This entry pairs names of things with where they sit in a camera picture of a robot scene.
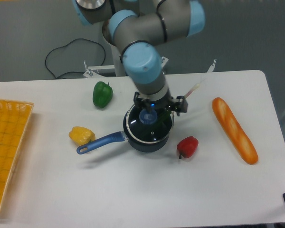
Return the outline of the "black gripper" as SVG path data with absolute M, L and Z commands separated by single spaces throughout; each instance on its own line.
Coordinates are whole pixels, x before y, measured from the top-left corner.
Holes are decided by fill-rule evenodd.
M 166 108 L 170 105 L 170 110 L 174 111 L 177 116 L 180 116 L 181 113 L 187 113 L 188 109 L 185 96 L 172 98 L 170 91 L 166 92 L 162 98 L 157 100 L 152 100 L 150 97 L 147 97 L 147 95 L 142 95 L 136 91 L 134 93 L 133 102 L 137 108 L 145 109 L 148 112 L 150 112 L 151 109 Z

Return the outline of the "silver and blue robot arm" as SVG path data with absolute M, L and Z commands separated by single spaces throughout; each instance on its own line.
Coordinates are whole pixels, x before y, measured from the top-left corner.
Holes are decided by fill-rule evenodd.
M 111 42 L 137 88 L 133 99 L 137 107 L 187 111 L 186 98 L 170 94 L 155 46 L 203 30 L 205 12 L 198 1 L 156 0 L 156 11 L 147 15 L 139 13 L 137 0 L 75 0 L 73 5 L 83 23 L 108 22 Z

